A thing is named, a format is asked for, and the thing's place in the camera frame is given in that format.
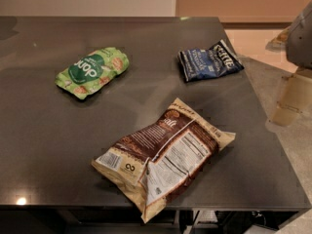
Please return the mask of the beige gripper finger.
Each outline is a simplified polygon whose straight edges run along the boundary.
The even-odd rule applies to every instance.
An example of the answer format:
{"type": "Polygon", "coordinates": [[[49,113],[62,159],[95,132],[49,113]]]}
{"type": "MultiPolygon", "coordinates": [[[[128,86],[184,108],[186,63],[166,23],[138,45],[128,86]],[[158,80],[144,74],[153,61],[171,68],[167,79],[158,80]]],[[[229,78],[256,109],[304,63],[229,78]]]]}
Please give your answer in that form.
{"type": "Polygon", "coordinates": [[[286,79],[271,121],[279,126],[289,126],[311,104],[312,70],[299,67],[286,79]]]}

